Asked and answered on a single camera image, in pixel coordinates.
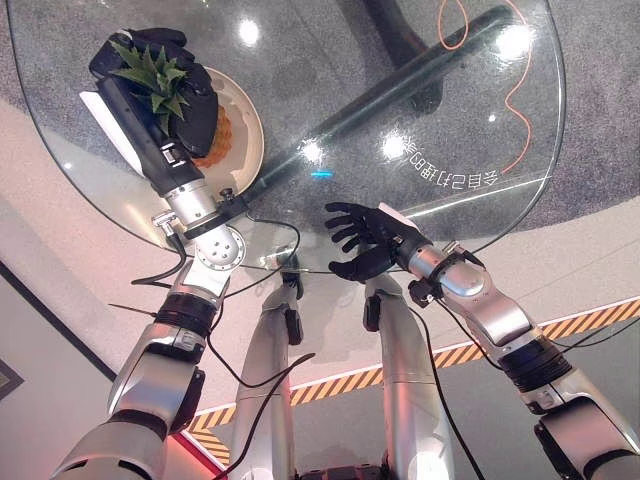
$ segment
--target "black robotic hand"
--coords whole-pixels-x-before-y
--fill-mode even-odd
[[[180,94],[188,102],[182,108],[184,120],[172,115],[169,130],[194,157],[204,157],[209,153],[218,121],[218,96],[211,87],[211,78],[202,65],[195,62],[195,56],[184,46],[187,38],[179,30],[169,28],[128,29],[114,33],[104,43],[91,60],[89,70],[98,79],[110,72],[123,68],[124,62],[109,41],[127,48],[136,47],[144,51],[148,46],[155,58],[164,48],[168,59],[176,58],[176,66],[185,70]]]
[[[325,205],[325,209],[346,213],[325,222],[329,229],[344,227],[331,237],[335,243],[351,237],[342,246],[343,252],[350,252],[360,244],[374,245],[351,261],[329,263],[329,270],[346,280],[363,282],[380,275],[395,263],[406,270],[411,255],[421,246],[431,245],[417,229],[379,208],[334,202]]]

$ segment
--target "yellow and black striped tape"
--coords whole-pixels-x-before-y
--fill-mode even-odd
[[[544,322],[540,324],[540,328],[548,338],[554,340],[574,333],[611,325],[615,322],[622,322],[637,316],[639,313],[640,297],[566,319]],[[478,360],[479,358],[482,358],[482,352],[475,344],[469,342],[437,352],[434,355],[434,364],[437,368],[446,368]],[[291,405],[303,405],[380,383],[382,383],[382,367],[377,365],[357,372],[293,387],[291,389]],[[229,464],[229,449],[211,433],[210,429],[231,422],[235,411],[236,407],[233,404],[207,411],[196,416],[188,429],[189,433],[224,465]]]

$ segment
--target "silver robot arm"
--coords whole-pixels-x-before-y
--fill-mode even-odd
[[[154,218],[165,234],[171,222],[195,232],[187,261],[155,321],[144,329],[109,395],[109,419],[83,437],[55,470],[55,480],[159,480],[167,435],[192,420],[205,380],[197,365],[222,305],[231,272],[242,261],[242,237],[223,221],[239,209],[231,195],[216,203],[196,181],[165,197],[172,210]]]
[[[640,442],[627,421],[578,368],[573,367],[525,311],[494,285],[472,254],[454,242],[444,250],[417,248],[408,270],[412,299],[425,306],[442,298],[466,323],[541,415],[536,436],[562,478],[640,478]]]

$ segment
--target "pineapple leaves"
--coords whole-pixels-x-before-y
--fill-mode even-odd
[[[169,79],[169,83],[171,83],[176,78],[184,77],[187,72],[185,72],[184,70],[178,70],[177,68],[170,68],[169,70],[166,70],[164,74],[167,79]]]
[[[156,92],[151,94],[151,110],[153,113],[158,113],[158,108],[162,105],[166,99],[162,95],[158,95]]]
[[[124,62],[131,68],[140,68],[142,66],[142,60],[140,59],[140,54],[136,47],[129,50],[127,47],[124,47],[113,40],[109,40],[109,43],[113,49],[118,52],[120,58],[122,58],[122,60],[124,60]]]
[[[171,97],[171,99],[164,104],[169,110],[171,110],[175,115],[180,117],[180,120],[184,120],[184,116],[182,115],[182,107],[180,107],[180,102],[176,97]]]
[[[156,64],[151,58],[151,50],[149,50],[149,45],[145,47],[144,53],[142,54],[142,67],[153,75],[157,75],[158,73]]]
[[[127,80],[131,80],[132,82],[136,82],[151,90],[156,89],[153,76],[146,70],[141,70],[139,68],[121,68],[120,70],[113,70],[111,73],[119,77],[126,78]]]
[[[177,58],[167,59],[164,47],[154,59],[149,45],[145,47],[144,52],[140,52],[135,47],[128,49],[114,41],[110,43],[129,66],[110,73],[144,87],[141,92],[132,91],[131,94],[151,109],[163,133],[170,136],[171,116],[175,115],[184,120],[182,105],[189,105],[178,91],[187,72],[177,67]]]

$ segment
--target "glass table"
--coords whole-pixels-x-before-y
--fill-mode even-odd
[[[564,72],[542,0],[182,2],[10,0],[29,109],[53,158],[99,211],[164,246],[166,209],[128,167],[78,93],[110,34],[170,26],[203,65],[249,95],[264,130],[252,215],[296,225],[300,268],[344,254],[323,205],[391,205],[436,242],[469,249],[500,238],[542,194],[564,122]],[[244,265],[273,268],[285,227],[232,222]]]

